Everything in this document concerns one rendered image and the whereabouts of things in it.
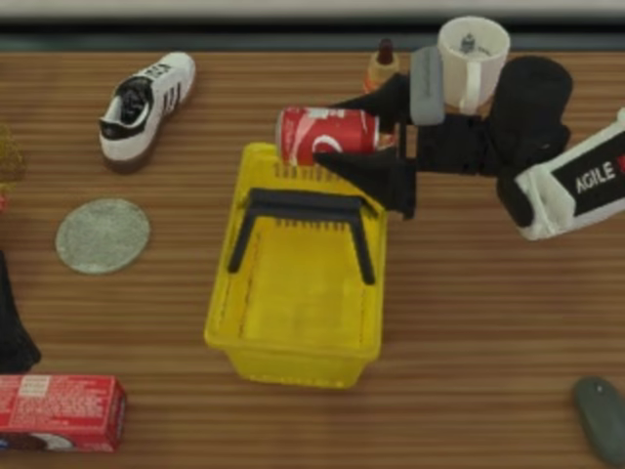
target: round gray disc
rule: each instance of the round gray disc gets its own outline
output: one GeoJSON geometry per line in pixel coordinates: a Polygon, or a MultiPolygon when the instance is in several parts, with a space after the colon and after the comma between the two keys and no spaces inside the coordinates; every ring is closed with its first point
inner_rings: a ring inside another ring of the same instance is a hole
{"type": "Polygon", "coordinates": [[[149,220],[134,203],[102,198],[81,205],[62,221],[57,252],[82,274],[119,271],[139,257],[149,240],[149,220]]]}

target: coca-cola can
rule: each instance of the coca-cola can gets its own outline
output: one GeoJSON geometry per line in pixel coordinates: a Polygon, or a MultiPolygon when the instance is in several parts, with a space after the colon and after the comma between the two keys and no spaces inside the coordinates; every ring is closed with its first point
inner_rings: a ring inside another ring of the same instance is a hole
{"type": "Polygon", "coordinates": [[[379,119],[358,109],[287,107],[275,129],[282,160],[313,165],[314,153],[363,152],[378,147],[379,119]]]}

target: red logo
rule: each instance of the red logo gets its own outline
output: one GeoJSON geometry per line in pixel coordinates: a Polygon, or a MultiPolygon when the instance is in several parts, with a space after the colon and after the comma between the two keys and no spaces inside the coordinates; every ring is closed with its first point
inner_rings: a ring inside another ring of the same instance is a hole
{"type": "Polygon", "coordinates": [[[621,154],[617,157],[616,162],[618,163],[618,168],[621,170],[621,173],[625,174],[625,154],[621,154]]]}

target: orange bottle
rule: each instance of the orange bottle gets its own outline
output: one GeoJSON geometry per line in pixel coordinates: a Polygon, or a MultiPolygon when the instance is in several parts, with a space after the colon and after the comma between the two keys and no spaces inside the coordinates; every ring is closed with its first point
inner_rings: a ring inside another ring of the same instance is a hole
{"type": "MultiPolygon", "coordinates": [[[[395,73],[399,72],[399,56],[395,53],[391,39],[382,39],[378,50],[369,59],[369,67],[364,77],[362,88],[371,93],[382,86],[395,73]]],[[[394,134],[381,134],[378,149],[390,147],[395,143],[394,134]]]]}

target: white mug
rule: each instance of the white mug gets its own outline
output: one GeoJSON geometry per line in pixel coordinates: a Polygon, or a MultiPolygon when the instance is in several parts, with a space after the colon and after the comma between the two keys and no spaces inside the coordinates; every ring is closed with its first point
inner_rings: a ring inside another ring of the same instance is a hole
{"type": "Polygon", "coordinates": [[[445,102],[463,114],[475,114],[495,91],[510,51],[510,35],[486,18],[456,18],[440,29],[438,50],[445,102]]]}

